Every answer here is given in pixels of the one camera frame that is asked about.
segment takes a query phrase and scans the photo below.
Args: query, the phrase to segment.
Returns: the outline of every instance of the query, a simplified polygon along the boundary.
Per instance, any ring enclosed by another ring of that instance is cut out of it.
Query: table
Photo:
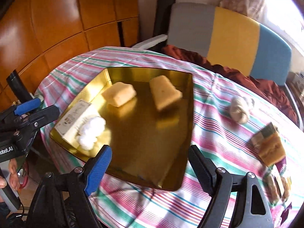
[[[230,173],[245,175],[254,172],[260,182],[267,170],[259,161],[257,150],[250,137],[269,122],[275,123],[281,133],[287,153],[287,167],[293,181],[288,203],[271,208],[278,221],[292,202],[292,210],[282,227],[287,227],[304,202],[304,134],[276,107],[246,88],[188,62],[179,61],[148,50],[104,47],[68,60],[47,76],[36,94],[44,96],[45,106],[55,104],[62,113],[74,97],[106,67],[156,67],[186,71],[193,75],[194,125],[192,144],[215,165],[225,167]],[[255,99],[256,108],[245,125],[230,119],[228,107],[233,96]],[[61,173],[70,172],[83,165],[49,137],[51,123],[41,129],[42,139],[55,165]],[[222,227],[228,227],[236,195],[232,193]],[[98,218],[109,227],[182,227],[195,228],[210,201],[201,190],[197,178],[187,164],[182,187],[176,192],[142,190],[140,186],[105,175],[99,190],[90,197]]]

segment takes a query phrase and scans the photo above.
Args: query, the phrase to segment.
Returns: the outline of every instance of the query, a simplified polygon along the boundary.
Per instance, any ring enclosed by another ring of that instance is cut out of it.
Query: black cylinder
[[[7,84],[15,94],[15,96],[19,99],[21,103],[25,103],[27,101],[32,100],[31,94],[28,92],[26,87],[23,85],[18,73],[14,70],[9,77],[6,79]]]
[[[153,37],[168,32],[171,7],[174,3],[175,0],[157,0]]]

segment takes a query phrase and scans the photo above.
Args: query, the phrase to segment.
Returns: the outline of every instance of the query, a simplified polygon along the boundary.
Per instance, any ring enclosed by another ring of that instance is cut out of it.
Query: yellow sponge block
[[[115,107],[121,107],[123,104],[136,96],[136,91],[131,84],[116,82],[102,93],[104,99]]]
[[[151,79],[150,89],[158,111],[163,110],[183,96],[182,92],[176,90],[175,86],[164,75]]]

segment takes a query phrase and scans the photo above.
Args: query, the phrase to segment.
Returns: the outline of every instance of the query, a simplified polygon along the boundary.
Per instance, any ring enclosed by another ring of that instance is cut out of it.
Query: screw
[[[216,170],[219,173],[225,173],[226,172],[226,170],[224,168],[222,168],[222,167],[218,167]]]
[[[74,169],[74,171],[75,171],[76,173],[81,173],[82,170],[83,170],[82,167],[76,167],[76,168]]]
[[[44,177],[50,177],[51,175],[52,175],[51,172],[47,172],[47,173],[45,173]]]
[[[250,178],[255,178],[255,174],[254,174],[253,172],[248,172],[248,176],[249,176]]]

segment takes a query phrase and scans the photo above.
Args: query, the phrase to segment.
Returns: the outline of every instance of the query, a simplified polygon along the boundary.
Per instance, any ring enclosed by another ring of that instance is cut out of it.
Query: reddish brown fabric
[[[284,113],[291,121],[297,124],[297,116],[292,109],[288,98],[283,90],[273,81],[263,79],[254,79],[253,77],[244,76],[240,71],[223,67],[219,64],[211,65],[211,63],[200,54],[192,51],[177,48],[173,45],[166,45],[162,48],[164,54],[173,57],[177,60],[182,60],[194,63],[214,73],[220,74],[223,77],[238,83],[239,85],[251,90],[269,103],[276,106]]]

